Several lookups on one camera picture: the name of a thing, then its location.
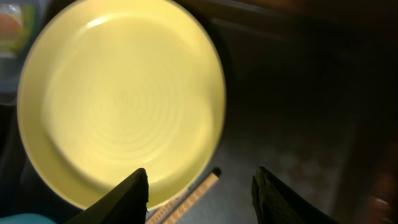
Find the yellow plate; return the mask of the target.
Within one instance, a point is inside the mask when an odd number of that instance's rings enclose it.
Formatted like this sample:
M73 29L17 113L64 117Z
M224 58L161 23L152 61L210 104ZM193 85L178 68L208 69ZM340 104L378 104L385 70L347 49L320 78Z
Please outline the yellow plate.
M174 1L75 1L35 40L17 96L43 181L86 209L136 169L149 209L190 186L221 136L226 85L202 25Z

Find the light blue bowl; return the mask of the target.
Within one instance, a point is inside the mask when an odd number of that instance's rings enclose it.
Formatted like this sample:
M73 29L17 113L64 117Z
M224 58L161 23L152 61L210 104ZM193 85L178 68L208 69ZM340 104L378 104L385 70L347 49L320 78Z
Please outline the light blue bowl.
M22 213L18 215L11 215L8 217L1 218L1 224L56 224L51 219L34 214L34 213Z

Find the green snack wrapper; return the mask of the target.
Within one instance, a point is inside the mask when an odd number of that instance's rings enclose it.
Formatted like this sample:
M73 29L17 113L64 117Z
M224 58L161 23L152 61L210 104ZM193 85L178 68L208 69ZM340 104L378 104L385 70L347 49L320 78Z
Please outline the green snack wrapper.
M35 4L1 3L1 58L16 58L27 47L37 22Z

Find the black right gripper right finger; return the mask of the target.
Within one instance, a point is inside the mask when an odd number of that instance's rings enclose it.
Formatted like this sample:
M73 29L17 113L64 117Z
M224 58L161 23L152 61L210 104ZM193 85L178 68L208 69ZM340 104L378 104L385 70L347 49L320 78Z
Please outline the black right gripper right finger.
M251 195L259 224L336 224L263 166L253 175Z

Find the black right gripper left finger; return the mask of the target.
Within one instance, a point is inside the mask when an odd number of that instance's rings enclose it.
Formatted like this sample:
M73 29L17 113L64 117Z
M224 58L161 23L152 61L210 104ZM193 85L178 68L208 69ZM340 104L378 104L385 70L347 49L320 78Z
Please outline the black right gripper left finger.
M148 201L146 170L139 168L66 224L145 223Z

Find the wooden chopstick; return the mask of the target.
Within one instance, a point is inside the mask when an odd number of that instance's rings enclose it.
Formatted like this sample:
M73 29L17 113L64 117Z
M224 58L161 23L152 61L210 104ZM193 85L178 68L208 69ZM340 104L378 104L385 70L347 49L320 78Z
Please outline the wooden chopstick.
M168 204L157 209L146 221L146 224L161 224L183 198L185 198L195 187L188 188L183 194L170 201Z
M219 179L219 173L210 173L177 204L161 224L176 224L219 181Z

